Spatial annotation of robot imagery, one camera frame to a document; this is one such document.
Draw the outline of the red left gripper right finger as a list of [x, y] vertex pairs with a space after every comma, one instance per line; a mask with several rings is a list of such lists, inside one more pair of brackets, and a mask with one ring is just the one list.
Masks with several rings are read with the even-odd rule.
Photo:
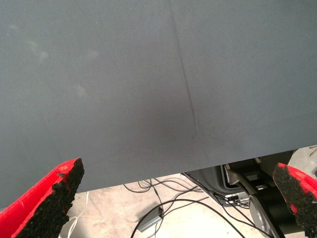
[[273, 181], [305, 236], [317, 236], [317, 180], [295, 167], [278, 163]]

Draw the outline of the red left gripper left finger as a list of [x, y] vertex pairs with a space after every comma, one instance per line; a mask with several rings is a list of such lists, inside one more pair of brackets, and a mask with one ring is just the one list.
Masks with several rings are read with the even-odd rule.
[[56, 238], [84, 175], [81, 158], [66, 161], [0, 213], [2, 238]]

